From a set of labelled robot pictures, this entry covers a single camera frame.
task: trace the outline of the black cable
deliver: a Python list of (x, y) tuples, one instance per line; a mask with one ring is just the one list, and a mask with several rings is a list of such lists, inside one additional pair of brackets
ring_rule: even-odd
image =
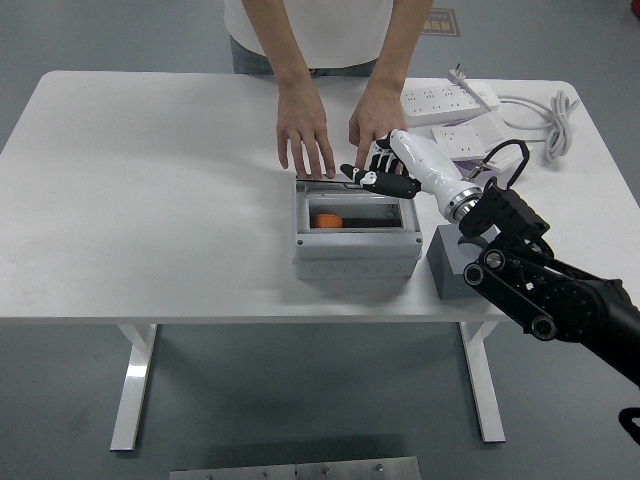
[(511, 188), (511, 185), (513, 185), (515, 183), (515, 181), (518, 179), (518, 177), (520, 176), (520, 174), (524, 170), (524, 167), (526, 167), (527, 163), (529, 163), (530, 152), (529, 152), (529, 147), (527, 147), (527, 144), (525, 143), (525, 141), (524, 140), (512, 139), (512, 140), (507, 140), (505, 142), (502, 142), (500, 145), (495, 146), (493, 148), (493, 150), (491, 150), (489, 152), (489, 155), (487, 155), (484, 158), (484, 160), (482, 160), (482, 163), (481, 163), (481, 165), (486, 165), (487, 163), (489, 163), (489, 160), (491, 160), (491, 158), (496, 153), (498, 153), (503, 148), (508, 147), (509, 145), (518, 145), (520, 147), (520, 151), (522, 152), (522, 161), (520, 162), (520, 165), (518, 165), (518, 168), (516, 169), (516, 171), (513, 173), (513, 175), (511, 176), (511, 178), (507, 182), (506, 190), (509, 190), (509, 188)]

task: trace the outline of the orange object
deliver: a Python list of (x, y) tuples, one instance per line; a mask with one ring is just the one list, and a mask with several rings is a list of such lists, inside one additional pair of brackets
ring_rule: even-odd
[(330, 213), (321, 213), (314, 223), (316, 228), (342, 228), (342, 218)]

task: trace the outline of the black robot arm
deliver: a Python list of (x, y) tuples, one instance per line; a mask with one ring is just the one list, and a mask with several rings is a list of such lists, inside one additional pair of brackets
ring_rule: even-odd
[(513, 190), (495, 182), (460, 222), (477, 237), (500, 233), (465, 269), (465, 281), (525, 333), (581, 343), (640, 387), (640, 312), (621, 280), (605, 280), (556, 260), (542, 239), (549, 225)]

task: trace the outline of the person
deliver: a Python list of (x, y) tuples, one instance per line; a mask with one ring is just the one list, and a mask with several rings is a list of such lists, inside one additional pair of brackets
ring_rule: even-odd
[[(349, 142), (363, 168), (370, 145), (406, 129), (400, 95), (433, 0), (225, 0), (234, 71), (273, 74), (278, 85), (278, 159), (299, 178), (335, 175), (320, 75), (368, 76)], [(306, 169), (303, 150), (309, 160)]]

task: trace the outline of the gray floor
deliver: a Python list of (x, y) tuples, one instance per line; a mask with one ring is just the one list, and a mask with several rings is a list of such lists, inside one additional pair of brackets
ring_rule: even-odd
[[(640, 22), (628, 0), (436, 6), (455, 9), (462, 35), (422, 38), (412, 76), (463, 62), (474, 78), (568, 81), (640, 198)], [(0, 145), (51, 70), (231, 72), (219, 0), (9, 0), (0, 12)], [(583, 348), (511, 323), (486, 342), (505, 444), (480, 440), (455, 325), (165, 326), (132, 454), (109, 452), (129, 350), (115, 327), (0, 332), (2, 478), (403, 455), (425, 480), (640, 476), (640, 447), (617, 424), (640, 406), (637, 388)]]

